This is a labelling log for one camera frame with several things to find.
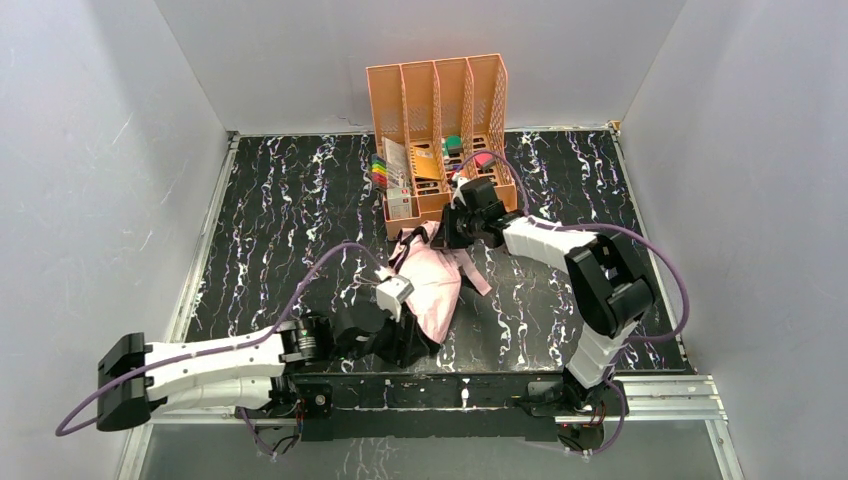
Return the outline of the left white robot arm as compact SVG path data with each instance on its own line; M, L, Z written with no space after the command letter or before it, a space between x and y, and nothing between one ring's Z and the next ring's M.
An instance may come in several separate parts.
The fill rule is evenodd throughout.
M233 407L281 412L299 399L289 375L375 355L406 368L435 355L451 317L408 307L399 318L373 304L310 311L278 327L202 342L148 342L126 334L100 360L95 425L129 430L157 412Z

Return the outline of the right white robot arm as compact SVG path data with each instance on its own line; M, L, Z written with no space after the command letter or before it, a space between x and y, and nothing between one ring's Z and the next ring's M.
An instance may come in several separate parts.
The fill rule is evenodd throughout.
M567 275L583 328L565 382L587 392L608 380L616 355L657 297L630 231L577 230L509 211L492 181L459 176L431 244L459 250L476 242Z

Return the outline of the black pink folding umbrella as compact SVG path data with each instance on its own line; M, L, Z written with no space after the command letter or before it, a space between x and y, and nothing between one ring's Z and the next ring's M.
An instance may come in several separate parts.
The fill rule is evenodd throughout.
M439 227L437 221L426 221L415 228L402 229L389 257L391 269L412 284L406 305L423 334L437 344L448 335L464 281L481 296L491 291L466 250L437 250L431 246Z

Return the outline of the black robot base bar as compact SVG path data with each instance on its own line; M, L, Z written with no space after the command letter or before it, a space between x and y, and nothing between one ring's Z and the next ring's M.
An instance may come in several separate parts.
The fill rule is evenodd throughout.
M553 441L571 414L558 374L300 374L305 438L520 437Z

